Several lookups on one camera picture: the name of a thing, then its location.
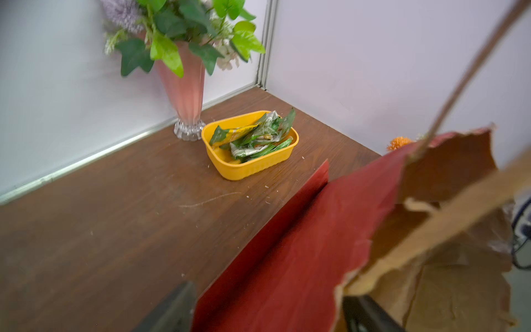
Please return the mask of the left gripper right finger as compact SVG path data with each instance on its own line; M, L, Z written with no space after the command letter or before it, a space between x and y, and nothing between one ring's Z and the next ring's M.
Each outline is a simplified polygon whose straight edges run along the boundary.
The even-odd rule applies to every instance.
M342 308L348 332L405 332L369 295L343 297Z

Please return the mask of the yellow plastic tray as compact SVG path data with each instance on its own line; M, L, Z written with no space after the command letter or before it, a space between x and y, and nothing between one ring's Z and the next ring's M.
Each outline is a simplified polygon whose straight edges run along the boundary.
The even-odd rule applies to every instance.
M256 111L215 121L201 133L218 173L239 181L287 160L299 142L293 128L296 111Z

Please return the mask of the green condiment packets pile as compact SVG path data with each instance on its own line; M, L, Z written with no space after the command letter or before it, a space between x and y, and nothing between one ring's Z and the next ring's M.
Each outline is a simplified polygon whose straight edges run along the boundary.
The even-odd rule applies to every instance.
M246 163L287 148L294 141L289 133L295 117L294 109L285 117L272 111L244 127L224 129L218 126L209 144L215 150L228 152L229 159Z

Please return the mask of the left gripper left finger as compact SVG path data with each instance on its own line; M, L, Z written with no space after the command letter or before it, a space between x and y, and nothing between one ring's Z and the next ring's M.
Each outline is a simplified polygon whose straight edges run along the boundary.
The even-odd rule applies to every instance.
M142 321L134 332L189 332L197 305L196 286L191 281L179 284Z

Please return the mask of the red brown paper bag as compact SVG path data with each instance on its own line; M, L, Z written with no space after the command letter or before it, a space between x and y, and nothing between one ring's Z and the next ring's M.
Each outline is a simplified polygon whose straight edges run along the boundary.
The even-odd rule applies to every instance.
M492 128L440 134L456 101L530 7L516 1L414 142L307 183L306 210L271 221L203 294L194 331L347 331L343 297L369 295L404 330L507 331L504 208L530 186L530 151L499 169Z

